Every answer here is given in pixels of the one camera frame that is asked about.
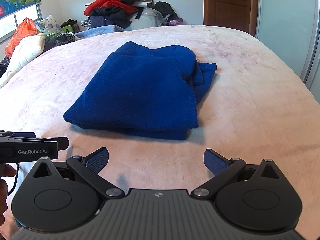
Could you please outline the left hand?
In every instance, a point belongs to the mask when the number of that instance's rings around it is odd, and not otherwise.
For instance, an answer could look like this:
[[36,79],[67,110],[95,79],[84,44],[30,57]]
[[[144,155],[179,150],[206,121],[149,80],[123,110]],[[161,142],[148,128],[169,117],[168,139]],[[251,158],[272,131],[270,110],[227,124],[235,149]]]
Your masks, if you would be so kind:
[[[8,165],[5,164],[4,165],[4,171],[3,171],[3,176],[5,177],[14,177],[16,176],[16,170]],[[0,195],[0,212],[1,212],[1,216],[0,216],[0,226],[2,226],[5,222],[5,217],[4,217],[4,213],[7,211],[8,206],[7,206],[7,197],[8,197],[8,185],[6,183],[6,181],[4,181],[3,179],[1,179],[1,195]]]

